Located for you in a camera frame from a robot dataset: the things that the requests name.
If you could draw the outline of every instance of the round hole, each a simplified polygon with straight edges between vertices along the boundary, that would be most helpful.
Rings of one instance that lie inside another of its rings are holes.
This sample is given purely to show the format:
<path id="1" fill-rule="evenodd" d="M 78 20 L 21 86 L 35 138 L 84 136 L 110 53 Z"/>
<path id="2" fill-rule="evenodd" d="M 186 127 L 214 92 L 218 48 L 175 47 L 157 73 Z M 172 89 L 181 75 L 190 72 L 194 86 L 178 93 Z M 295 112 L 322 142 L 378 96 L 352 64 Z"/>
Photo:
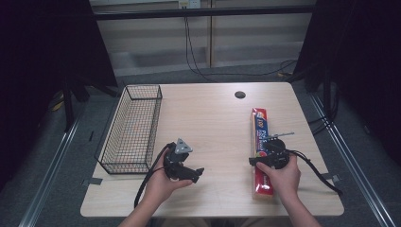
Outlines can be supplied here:
<path id="1" fill-rule="evenodd" d="M 236 98 L 244 98 L 246 95 L 244 92 L 238 91 L 235 93 Z"/>

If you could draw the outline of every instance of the wooden table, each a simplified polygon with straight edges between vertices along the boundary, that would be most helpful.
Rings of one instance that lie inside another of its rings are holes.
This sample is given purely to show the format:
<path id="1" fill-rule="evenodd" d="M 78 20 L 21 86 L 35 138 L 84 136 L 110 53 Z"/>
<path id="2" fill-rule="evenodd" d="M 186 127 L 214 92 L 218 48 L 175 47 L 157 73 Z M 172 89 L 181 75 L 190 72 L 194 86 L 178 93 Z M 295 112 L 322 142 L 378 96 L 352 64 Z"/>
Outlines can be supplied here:
<path id="1" fill-rule="evenodd" d="M 197 183 L 179 189 L 154 214 L 158 218 L 280 217 L 288 213 L 278 197 L 252 199 L 250 115 L 253 107 L 268 112 L 269 133 L 294 131 L 283 136 L 287 148 L 304 153 L 321 173 L 323 158 L 290 84 L 207 83 L 162 84 L 163 101 L 153 159 L 167 143 L 181 137 L 193 152 L 184 162 L 204 167 Z M 245 98 L 235 97 L 242 91 Z M 326 187 L 301 159 L 299 196 L 314 216 L 339 216 L 339 196 Z M 133 209 L 144 176 L 109 175 L 97 165 L 81 206 L 85 217 L 125 217 Z"/>

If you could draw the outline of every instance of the black wire basket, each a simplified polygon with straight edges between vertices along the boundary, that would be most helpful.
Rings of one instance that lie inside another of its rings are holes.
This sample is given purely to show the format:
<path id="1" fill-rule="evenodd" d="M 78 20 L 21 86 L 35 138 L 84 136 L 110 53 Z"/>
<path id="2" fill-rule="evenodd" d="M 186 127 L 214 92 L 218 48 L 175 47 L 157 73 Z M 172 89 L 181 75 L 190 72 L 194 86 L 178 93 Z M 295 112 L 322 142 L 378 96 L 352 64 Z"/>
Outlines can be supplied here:
<path id="1" fill-rule="evenodd" d="M 144 174 L 151 167 L 162 105 L 160 85 L 127 85 L 98 162 L 109 174 Z"/>

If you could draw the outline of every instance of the hand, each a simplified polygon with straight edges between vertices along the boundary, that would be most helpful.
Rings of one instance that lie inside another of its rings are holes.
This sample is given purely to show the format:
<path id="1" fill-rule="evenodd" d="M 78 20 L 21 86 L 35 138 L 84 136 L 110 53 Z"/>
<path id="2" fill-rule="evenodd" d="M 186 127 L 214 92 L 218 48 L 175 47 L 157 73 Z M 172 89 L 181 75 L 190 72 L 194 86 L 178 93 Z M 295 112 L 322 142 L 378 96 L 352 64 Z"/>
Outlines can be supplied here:
<path id="1" fill-rule="evenodd" d="M 288 164 L 281 169 L 273 169 L 263 163 L 256 163 L 256 166 L 269 176 L 271 185 L 280 198 L 298 195 L 301 171 L 295 155 L 290 155 Z"/>
<path id="2" fill-rule="evenodd" d="M 143 200 L 153 201 L 160 205 L 171 196 L 174 190 L 192 184 L 191 180 L 172 182 L 166 176 L 165 170 L 163 169 L 163 160 L 165 159 L 167 152 L 168 148 L 165 149 L 159 161 L 157 162 L 154 168 L 156 171 L 153 172 L 153 175 L 147 183 Z"/>

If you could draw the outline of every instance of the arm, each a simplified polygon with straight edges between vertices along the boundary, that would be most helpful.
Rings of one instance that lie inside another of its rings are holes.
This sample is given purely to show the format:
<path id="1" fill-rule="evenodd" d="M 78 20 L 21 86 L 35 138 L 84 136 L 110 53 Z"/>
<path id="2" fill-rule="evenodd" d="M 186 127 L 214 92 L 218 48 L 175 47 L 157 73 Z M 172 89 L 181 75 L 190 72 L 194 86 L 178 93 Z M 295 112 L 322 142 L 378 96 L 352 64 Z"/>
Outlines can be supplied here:
<path id="1" fill-rule="evenodd" d="M 262 163 L 257 163 L 256 166 L 269 176 L 294 227 L 321 226 L 298 197 L 301 171 L 298 168 L 296 156 L 291 155 L 289 163 L 281 169 L 272 169 Z"/>
<path id="2" fill-rule="evenodd" d="M 164 151 L 164 154 L 155 166 L 156 170 L 147 183 L 144 197 L 136 208 L 121 222 L 120 227 L 146 226 L 153 213 L 171 196 L 174 190 L 192 184 L 190 180 L 172 182 L 166 176 L 163 170 L 163 160 L 167 151 L 168 148 Z"/>

